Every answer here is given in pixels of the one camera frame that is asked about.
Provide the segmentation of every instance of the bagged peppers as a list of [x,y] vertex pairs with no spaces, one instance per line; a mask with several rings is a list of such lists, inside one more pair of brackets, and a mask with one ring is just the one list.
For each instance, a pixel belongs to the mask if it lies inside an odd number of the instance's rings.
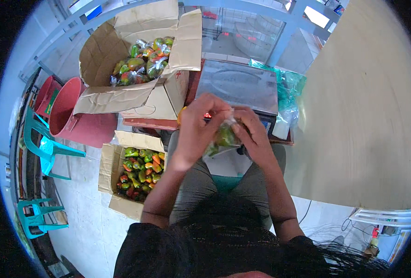
[[173,46],[174,37],[138,39],[129,49],[130,56],[119,61],[111,75],[111,86],[130,86],[157,79],[162,75]]
[[208,145],[205,150],[205,155],[213,157],[219,153],[224,153],[228,150],[239,148],[242,146],[241,141],[236,137],[232,130],[232,125],[236,124],[236,120],[233,114],[225,119],[224,122],[219,126],[218,131],[215,133],[214,139]]

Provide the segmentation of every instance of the turquoise plastic chair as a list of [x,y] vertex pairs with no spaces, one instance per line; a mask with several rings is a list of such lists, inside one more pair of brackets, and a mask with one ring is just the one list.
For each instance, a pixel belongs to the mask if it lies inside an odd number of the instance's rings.
[[[40,141],[40,147],[37,147],[31,139],[31,130],[38,131],[43,137]],[[79,151],[74,148],[67,147],[63,144],[60,144],[55,141],[54,137],[49,133],[49,125],[45,120],[43,120],[39,115],[34,113],[32,109],[28,106],[26,108],[26,118],[25,118],[25,127],[23,129],[23,139],[25,145],[33,154],[40,157],[41,171],[50,177],[56,177],[64,180],[71,180],[69,177],[64,177],[51,173],[52,166],[54,165],[54,159],[56,154],[70,155],[74,157],[86,156],[86,153]]]
[[[69,227],[68,224],[46,224],[44,214],[48,214],[54,211],[64,210],[65,208],[62,206],[40,206],[42,202],[51,201],[51,198],[48,199],[34,199],[31,201],[19,201],[17,204],[17,209],[19,212],[20,222],[22,224],[23,230],[25,231],[26,236],[29,239],[36,238],[39,236],[43,236],[48,231],[51,230],[58,230]],[[27,205],[32,206],[32,210],[34,211],[33,216],[26,216],[23,208]],[[29,230],[29,227],[37,226],[41,233],[32,234]]]

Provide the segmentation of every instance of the red bucket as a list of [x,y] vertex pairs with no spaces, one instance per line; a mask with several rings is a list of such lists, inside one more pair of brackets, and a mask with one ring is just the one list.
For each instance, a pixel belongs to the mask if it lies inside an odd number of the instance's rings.
[[60,86],[53,76],[48,77],[38,92],[35,100],[34,111],[43,117],[49,118],[52,105],[61,89],[62,86]]
[[73,115],[75,103],[86,89],[79,77],[71,78],[57,95],[51,116],[49,131],[52,136],[65,138],[95,148],[109,143],[117,127],[117,115],[83,114]]

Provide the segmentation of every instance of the gray pants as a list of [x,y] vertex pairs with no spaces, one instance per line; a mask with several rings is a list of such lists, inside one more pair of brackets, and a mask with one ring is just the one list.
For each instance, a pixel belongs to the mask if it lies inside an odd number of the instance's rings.
[[[173,154],[176,150],[178,136],[179,131],[175,131],[172,134],[168,149],[169,155]],[[286,167],[286,150],[281,144],[273,144],[271,146],[281,171],[284,173]],[[170,224],[189,216],[200,201],[216,192],[217,189],[207,165],[202,159],[199,159],[193,167],[187,171],[182,181],[173,211],[170,215]],[[269,213],[264,174],[256,163],[252,163],[239,184],[229,194],[244,197],[252,201],[261,214],[264,228],[270,229],[272,219]]]

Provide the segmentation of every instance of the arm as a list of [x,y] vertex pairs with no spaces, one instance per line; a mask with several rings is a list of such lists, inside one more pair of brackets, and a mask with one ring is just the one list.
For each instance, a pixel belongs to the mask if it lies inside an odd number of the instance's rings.
[[242,122],[250,131],[250,135],[241,125],[233,125],[233,131],[241,139],[250,157],[258,164],[264,173],[270,216],[275,233],[282,241],[304,235],[297,220],[297,211],[292,197],[287,190],[280,166],[272,151],[264,125],[252,109],[235,108],[235,118]]
[[[213,119],[206,125],[204,113]],[[142,223],[166,228],[185,173],[202,156],[221,123],[231,113],[231,107],[220,98],[203,94],[181,114],[181,128],[176,151],[166,165],[166,170],[143,204]]]

